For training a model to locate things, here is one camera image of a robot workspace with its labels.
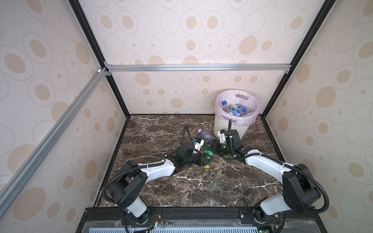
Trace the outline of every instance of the plastic bag liner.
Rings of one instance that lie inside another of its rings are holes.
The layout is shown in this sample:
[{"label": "plastic bag liner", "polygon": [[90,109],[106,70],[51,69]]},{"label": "plastic bag liner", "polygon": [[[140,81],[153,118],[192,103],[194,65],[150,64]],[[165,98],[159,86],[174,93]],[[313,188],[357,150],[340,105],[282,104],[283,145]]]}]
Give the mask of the plastic bag liner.
[{"label": "plastic bag liner", "polygon": [[[242,117],[233,116],[226,113],[222,107],[223,101],[227,101],[227,105],[241,104],[251,108],[251,113],[246,114]],[[237,127],[244,127],[253,125],[259,114],[260,104],[255,96],[240,90],[227,90],[220,93],[215,101],[215,116],[219,119],[229,121],[232,119],[232,124]]]}]

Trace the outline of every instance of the wall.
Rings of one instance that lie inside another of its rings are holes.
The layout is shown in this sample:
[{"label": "wall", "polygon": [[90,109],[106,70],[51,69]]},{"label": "wall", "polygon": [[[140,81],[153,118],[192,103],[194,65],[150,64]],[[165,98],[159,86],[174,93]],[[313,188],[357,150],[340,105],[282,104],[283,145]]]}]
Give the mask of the wall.
[{"label": "wall", "polygon": [[93,205],[124,119],[104,78],[0,220],[0,233],[74,233]]},{"label": "wall", "polygon": [[[117,65],[290,63],[323,2],[80,1],[106,61]],[[122,87],[122,95],[130,113],[211,113],[213,107],[210,103],[216,96],[213,92],[216,88],[248,89],[249,93],[253,94],[263,88],[261,91],[265,91],[266,96],[259,93],[258,98],[261,99],[263,106],[266,105],[277,87],[276,83],[261,84],[261,81],[267,83],[265,75],[269,72],[259,72],[259,84],[254,86],[255,90],[253,84],[248,81],[255,71],[241,72],[242,82],[230,82],[229,80],[238,72],[210,72],[209,82],[197,81],[201,79],[200,75],[203,72],[189,73],[193,76],[193,82],[180,82],[182,90],[191,90],[186,95],[172,94],[170,88],[179,82],[175,81],[173,84],[167,77],[175,75],[179,80],[187,72],[147,72],[151,79],[147,87],[150,93],[148,95],[142,92],[144,85],[134,82],[134,72],[127,76],[117,73],[116,80],[117,85]],[[283,72],[276,72],[278,77],[282,74]],[[157,94],[156,89],[160,87],[164,89],[165,94]],[[198,94],[200,90],[204,90],[206,94]],[[161,101],[159,97],[165,98],[167,104],[162,104],[164,101],[156,104],[157,101]],[[171,102],[174,97],[180,99],[176,107]],[[152,99],[151,106],[146,105],[147,98]]]},{"label": "wall", "polygon": [[238,89],[255,95],[263,112],[283,70],[114,72],[131,113],[214,113],[222,91]]},{"label": "wall", "polygon": [[64,0],[0,2],[0,191],[97,67]]},{"label": "wall", "polygon": [[330,233],[373,232],[372,32],[372,0],[340,1],[267,118],[286,160],[327,190]]}]

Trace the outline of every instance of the white trash bin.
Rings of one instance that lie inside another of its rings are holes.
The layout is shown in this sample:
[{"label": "white trash bin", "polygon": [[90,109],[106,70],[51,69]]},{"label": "white trash bin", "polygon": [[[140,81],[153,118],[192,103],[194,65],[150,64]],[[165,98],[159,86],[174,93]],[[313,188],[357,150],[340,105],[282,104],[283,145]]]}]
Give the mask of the white trash bin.
[{"label": "white trash bin", "polygon": [[[222,102],[226,101],[228,105],[241,104],[250,107],[253,111],[242,117],[233,116],[226,113],[222,109]],[[220,93],[215,101],[215,122],[214,134],[219,138],[217,133],[222,130],[228,130],[228,122],[232,119],[231,129],[237,130],[239,138],[242,138],[250,125],[255,124],[256,118],[259,114],[259,101],[251,94],[240,90],[227,90]]]}]

